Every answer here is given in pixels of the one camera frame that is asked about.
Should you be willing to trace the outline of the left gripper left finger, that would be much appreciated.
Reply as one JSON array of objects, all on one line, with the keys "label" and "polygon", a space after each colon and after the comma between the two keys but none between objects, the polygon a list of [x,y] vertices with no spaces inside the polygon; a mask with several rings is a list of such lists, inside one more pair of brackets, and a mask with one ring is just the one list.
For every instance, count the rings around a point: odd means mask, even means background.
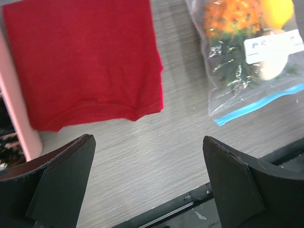
[{"label": "left gripper left finger", "polygon": [[95,154],[84,134],[36,159],[0,172],[2,228],[75,228]]}]

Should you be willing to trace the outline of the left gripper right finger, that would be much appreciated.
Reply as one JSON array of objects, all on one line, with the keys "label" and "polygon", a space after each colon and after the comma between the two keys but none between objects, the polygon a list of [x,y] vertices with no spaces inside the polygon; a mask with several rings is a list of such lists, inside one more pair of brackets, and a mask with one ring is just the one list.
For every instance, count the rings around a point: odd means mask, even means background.
[{"label": "left gripper right finger", "polygon": [[302,228],[304,176],[205,136],[203,154],[223,228]]}]

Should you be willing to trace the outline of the clear zip top bag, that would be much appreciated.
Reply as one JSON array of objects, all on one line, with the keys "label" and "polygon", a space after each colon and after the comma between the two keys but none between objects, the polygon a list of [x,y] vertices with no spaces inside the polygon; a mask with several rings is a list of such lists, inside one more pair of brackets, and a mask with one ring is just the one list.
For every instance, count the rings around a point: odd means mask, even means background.
[{"label": "clear zip top bag", "polygon": [[189,0],[218,125],[304,88],[304,42],[291,0]]}]

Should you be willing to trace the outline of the white toy radish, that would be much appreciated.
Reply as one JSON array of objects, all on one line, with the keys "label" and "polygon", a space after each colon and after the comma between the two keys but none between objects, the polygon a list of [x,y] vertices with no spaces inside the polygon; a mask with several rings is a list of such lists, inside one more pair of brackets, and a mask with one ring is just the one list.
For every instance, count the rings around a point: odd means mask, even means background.
[{"label": "white toy radish", "polygon": [[303,46],[299,30],[273,29],[263,33],[261,80],[272,80],[280,75],[298,75],[303,70]]}]

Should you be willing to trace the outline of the toy pineapple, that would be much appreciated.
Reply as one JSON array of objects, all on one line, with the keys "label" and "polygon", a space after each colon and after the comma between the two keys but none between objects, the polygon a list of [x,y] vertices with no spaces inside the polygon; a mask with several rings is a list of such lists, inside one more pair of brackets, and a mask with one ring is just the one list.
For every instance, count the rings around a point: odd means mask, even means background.
[{"label": "toy pineapple", "polygon": [[262,34],[258,0],[210,0],[204,6],[203,31],[208,41],[211,75],[220,88],[236,92],[255,84],[257,67],[245,58],[244,41]]}]

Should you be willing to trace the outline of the yellow toy lemon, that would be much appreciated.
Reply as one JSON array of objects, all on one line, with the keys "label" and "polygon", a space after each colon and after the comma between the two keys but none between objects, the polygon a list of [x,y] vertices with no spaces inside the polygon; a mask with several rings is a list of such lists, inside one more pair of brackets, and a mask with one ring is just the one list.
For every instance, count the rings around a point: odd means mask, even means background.
[{"label": "yellow toy lemon", "polygon": [[260,7],[267,28],[281,29],[294,14],[292,0],[261,0]]}]

